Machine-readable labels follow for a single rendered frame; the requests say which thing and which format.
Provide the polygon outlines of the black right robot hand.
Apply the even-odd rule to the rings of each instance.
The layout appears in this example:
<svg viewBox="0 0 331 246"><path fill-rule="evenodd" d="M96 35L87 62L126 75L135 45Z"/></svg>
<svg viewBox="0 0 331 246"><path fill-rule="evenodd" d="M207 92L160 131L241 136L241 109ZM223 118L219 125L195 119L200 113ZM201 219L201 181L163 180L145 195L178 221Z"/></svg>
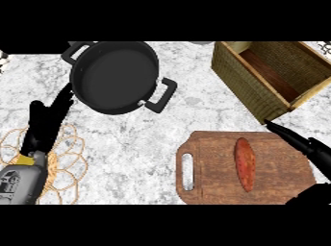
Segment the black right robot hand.
<svg viewBox="0 0 331 246"><path fill-rule="evenodd" d="M266 120L268 129L303 153L322 175L331 181L331 148L314 137L305 138L288 128ZM315 184L288 202L288 206L330 205L331 183Z"/></svg>

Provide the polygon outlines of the orange sweet potato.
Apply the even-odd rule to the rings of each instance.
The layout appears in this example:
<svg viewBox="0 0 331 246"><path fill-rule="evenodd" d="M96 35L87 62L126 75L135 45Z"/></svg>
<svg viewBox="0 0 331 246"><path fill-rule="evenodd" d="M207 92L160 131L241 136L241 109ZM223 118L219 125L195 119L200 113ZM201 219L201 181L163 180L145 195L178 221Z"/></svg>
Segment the orange sweet potato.
<svg viewBox="0 0 331 246"><path fill-rule="evenodd" d="M256 154L249 140L241 137L235 146L235 162L240 183L247 192L253 190L256 180Z"/></svg>

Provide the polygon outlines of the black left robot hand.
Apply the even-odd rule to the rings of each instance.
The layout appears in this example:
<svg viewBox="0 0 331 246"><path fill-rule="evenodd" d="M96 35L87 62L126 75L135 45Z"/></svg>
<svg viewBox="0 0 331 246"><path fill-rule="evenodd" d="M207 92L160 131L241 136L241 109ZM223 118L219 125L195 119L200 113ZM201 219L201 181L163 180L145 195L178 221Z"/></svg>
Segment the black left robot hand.
<svg viewBox="0 0 331 246"><path fill-rule="evenodd" d="M73 85L67 84L49 107L40 100L31 102L28 130L19 150L24 156L28 157L36 151L42 151L46 154L51 153L61 124L74 104L73 96Z"/></svg>

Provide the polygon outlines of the brown wooden cutting board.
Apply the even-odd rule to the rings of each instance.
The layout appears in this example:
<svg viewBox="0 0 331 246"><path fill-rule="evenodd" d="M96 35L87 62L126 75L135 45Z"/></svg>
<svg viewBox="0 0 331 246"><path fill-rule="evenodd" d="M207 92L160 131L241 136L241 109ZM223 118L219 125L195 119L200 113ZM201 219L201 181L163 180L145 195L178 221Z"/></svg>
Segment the brown wooden cutting board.
<svg viewBox="0 0 331 246"><path fill-rule="evenodd" d="M186 204L284 204L315 185L311 163L274 133L195 131L178 149L194 158L194 187L184 185L176 163L176 190Z"/></svg>

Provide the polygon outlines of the square wicker basket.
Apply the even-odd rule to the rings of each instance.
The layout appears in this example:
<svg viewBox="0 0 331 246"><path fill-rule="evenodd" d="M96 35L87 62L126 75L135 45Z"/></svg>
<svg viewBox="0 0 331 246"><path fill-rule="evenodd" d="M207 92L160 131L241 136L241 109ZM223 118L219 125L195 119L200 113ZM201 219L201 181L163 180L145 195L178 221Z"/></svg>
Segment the square wicker basket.
<svg viewBox="0 0 331 246"><path fill-rule="evenodd" d="M303 41L216 41L212 69L262 124L331 84L331 61Z"/></svg>

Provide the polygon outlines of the black two-handled pan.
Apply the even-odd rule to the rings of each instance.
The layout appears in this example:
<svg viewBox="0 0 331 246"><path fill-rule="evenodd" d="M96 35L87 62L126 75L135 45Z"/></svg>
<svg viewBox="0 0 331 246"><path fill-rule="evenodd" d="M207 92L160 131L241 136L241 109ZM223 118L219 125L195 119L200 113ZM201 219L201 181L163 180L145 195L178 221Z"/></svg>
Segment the black two-handled pan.
<svg viewBox="0 0 331 246"><path fill-rule="evenodd" d="M166 93L150 101L160 78L160 59L144 41L77 41L61 55L73 65L70 82L80 101L104 114L124 114L145 106L161 113L178 83L163 78Z"/></svg>

